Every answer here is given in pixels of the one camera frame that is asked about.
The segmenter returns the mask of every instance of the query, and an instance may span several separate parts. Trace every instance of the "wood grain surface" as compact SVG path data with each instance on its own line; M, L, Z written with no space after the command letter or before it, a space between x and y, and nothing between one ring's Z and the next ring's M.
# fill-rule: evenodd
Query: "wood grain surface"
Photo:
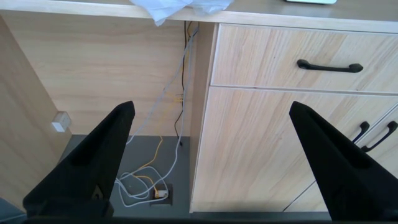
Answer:
M22 199L57 165L71 137L51 125L58 110L0 17L0 197Z
M344 0L332 6L278 0L235 0L225 11L202 16L186 7L168 19L261 26L398 33L397 1ZM151 18L127 0L2 0L0 10L86 16Z
M398 92L398 35L222 24L212 85ZM298 68L297 60L359 73Z
M398 107L387 114L383 120L371 128L368 133L361 138L358 146L372 146L378 142L387 132L387 125L391 121L398 123ZM368 153L374 160L398 178L398 133L395 131L378 147ZM286 212L327 212L327 207L323 201L322 194L317 183L314 183L306 190L294 203L286 209Z
M213 67L214 51L216 45L218 26L214 23L201 22L200 31L197 34L196 70L193 84L192 121L190 133L190 195L195 179L197 155L205 105L207 101L208 87Z
M116 105L129 100L136 107L131 134L135 132L182 59L182 21L167 21L156 27L147 19L3 14L55 106L71 117L73 134L88 134ZM157 135L155 129L160 123L159 134L174 136L174 122L181 112L181 104L174 98L181 93L179 71L139 134ZM190 132L191 106L192 86L187 96L184 136Z
M210 87L193 190L194 212L281 212L314 177L289 118L293 101L353 139L397 97Z

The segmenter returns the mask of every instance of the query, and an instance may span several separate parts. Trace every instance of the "white plastic bag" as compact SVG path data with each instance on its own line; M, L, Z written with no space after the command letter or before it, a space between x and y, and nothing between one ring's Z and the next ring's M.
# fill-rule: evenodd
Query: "white plastic bag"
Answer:
M172 14L191 6L200 16L214 14L225 10L233 0L130 0L133 4L143 7L160 26Z

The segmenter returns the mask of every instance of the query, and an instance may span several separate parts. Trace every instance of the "desk top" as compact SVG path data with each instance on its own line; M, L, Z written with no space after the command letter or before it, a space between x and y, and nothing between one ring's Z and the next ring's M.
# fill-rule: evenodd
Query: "desk top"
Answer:
M2 0L0 9L150 18L143 8L128 0ZM398 1L338 0L334 5L316 5L283 0L235 0L227 10L211 16L197 16L186 7L169 19L396 34Z

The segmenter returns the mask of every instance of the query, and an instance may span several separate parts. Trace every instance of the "drawer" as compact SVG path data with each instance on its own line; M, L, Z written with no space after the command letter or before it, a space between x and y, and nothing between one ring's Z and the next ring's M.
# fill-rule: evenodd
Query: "drawer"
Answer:
M314 65L359 73L305 70ZM220 25L212 85L398 92L398 35Z
M395 121L398 123L398 106L385 118L371 128L368 133L358 142L358 146L373 146L386 133L387 125ZM392 175L398 178L398 130L393 132L386 140L374 148L368 154L388 170ZM295 202L293 202L286 212L327 212L325 202L317 183L312 184Z
M289 117L293 101L353 139L363 121L375 123L397 98L211 86L193 212L281 212L314 181Z

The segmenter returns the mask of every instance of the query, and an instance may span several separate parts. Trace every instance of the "black handle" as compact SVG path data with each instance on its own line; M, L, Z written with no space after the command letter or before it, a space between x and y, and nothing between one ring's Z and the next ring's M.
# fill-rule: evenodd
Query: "black handle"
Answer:
M319 65L311 65L308 61L300 59L297 61L299 68L307 70L321 70L321 71L331 71L331 72L350 72L358 73L363 70L362 65L355 63L348 66L348 68L333 68Z
M378 141L372 147L364 146L361 149L364 152L369 152L370 150L377 147L380 143L382 143L384 140L386 140L394 131L396 131L396 129L398 128L398 124L395 121L391 121L389 124L387 124L387 127L388 127L388 133L382 139L380 139L380 141Z
M364 135L366 133L366 131L369 130L370 128L370 124L366 121L362 122L361 125L359 125L359 127L361 128L361 132L358 136L356 136L353 140L353 143L355 143L362 135Z

